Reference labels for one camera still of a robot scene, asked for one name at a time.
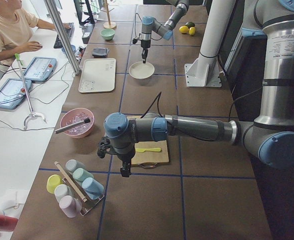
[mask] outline beige t-shirt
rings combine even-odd
[[[16,10],[15,14],[17,20],[13,22],[0,16],[0,52],[27,43],[33,35],[31,28],[37,26],[38,17],[23,8]],[[1,62],[11,65],[14,60],[12,57]]]

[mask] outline red cylinder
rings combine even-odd
[[[17,225],[18,219],[11,216],[0,215],[0,231],[12,232]]]

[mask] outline yellow knife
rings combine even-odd
[[[161,152],[161,147],[155,147],[155,148],[136,148],[136,152],[138,153],[144,153],[144,152]]]

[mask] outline cutting board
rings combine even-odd
[[[129,119],[140,118],[140,116],[128,116]],[[135,156],[131,160],[132,167],[142,166],[158,166],[169,163],[169,154],[167,148],[167,140],[164,141],[141,141],[135,143],[136,149],[152,149],[161,148],[160,152],[136,152]]]

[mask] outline person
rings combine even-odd
[[[10,66],[15,54],[35,52],[43,46],[30,41],[31,28],[55,29],[54,24],[44,21],[22,8],[21,0],[0,0],[0,62]]]

